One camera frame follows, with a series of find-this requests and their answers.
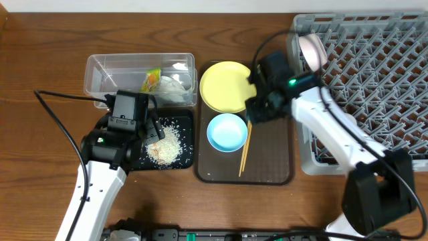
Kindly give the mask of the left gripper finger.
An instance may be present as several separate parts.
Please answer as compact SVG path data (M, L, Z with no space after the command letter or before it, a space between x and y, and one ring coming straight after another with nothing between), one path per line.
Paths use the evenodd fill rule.
M158 141L158 134L156 131L155 124L153 123L152 119L148 119L145 123L145 133L146 138L144 141L144 145L148 146Z
M154 130L156 131L156 135L159 140L162 140L165 138L165 132L163 131L163 126L161 125L159 121L159 117L156 112L152 113L152 122L154 125Z

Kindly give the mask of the pile of rice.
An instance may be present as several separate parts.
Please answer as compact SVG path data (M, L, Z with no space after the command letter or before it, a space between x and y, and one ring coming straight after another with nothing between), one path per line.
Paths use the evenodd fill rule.
M163 127L165 138L146 146L151 161L158 165L170 165L182 154L179 130L174 126Z

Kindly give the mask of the white tissue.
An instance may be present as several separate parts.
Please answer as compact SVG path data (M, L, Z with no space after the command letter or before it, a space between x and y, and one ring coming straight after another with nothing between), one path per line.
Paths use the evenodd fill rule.
M181 92L184 87L175 79L168 76L161 76L155 90L159 92L159 97L167 102L180 103L184 101Z

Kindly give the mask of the green snack wrapper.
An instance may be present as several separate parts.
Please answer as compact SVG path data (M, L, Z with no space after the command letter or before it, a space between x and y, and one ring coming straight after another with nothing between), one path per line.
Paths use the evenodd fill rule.
M141 92L154 92L161 78L161 69L148 70L146 78L142 83Z

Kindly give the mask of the light blue bowl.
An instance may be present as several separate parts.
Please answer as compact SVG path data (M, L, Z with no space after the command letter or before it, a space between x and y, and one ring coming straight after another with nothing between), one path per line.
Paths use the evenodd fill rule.
M207 140L210 145L224 153L242 148L248 138L247 123L236 114L219 114L207 127Z

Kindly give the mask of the pink bowl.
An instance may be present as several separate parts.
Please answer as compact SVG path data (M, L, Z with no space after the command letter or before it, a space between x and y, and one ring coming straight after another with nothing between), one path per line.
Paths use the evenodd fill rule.
M303 57L313 72L317 72L328 62L328 56L321 39L311 33L298 38L300 50Z

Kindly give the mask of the small white cup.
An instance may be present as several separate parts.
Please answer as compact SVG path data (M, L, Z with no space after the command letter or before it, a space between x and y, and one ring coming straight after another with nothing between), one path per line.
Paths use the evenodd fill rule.
M356 119L351 114L346 113L346 116L354 125L357 125Z

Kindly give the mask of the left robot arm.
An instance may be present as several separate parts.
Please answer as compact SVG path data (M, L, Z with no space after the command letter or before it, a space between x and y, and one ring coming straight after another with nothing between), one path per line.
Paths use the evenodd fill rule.
M82 163L57 240L99 240L143 145L165 137L153 95L119 90L106 102L110 111L82 139Z

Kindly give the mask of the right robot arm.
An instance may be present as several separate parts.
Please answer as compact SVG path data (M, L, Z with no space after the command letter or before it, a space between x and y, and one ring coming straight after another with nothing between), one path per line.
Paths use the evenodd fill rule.
M331 99L321 70L296 75L281 52L251 63L249 83L257 94L246 100L247 119L254 125L291 117L306 125L333 155L346 185L342 214L323 231L291 231L284 237L313 236L327 240L403 240L400 233L379 233L383 226L415 209L427 216L415 193L412 158L404 149L391 151L366 135Z

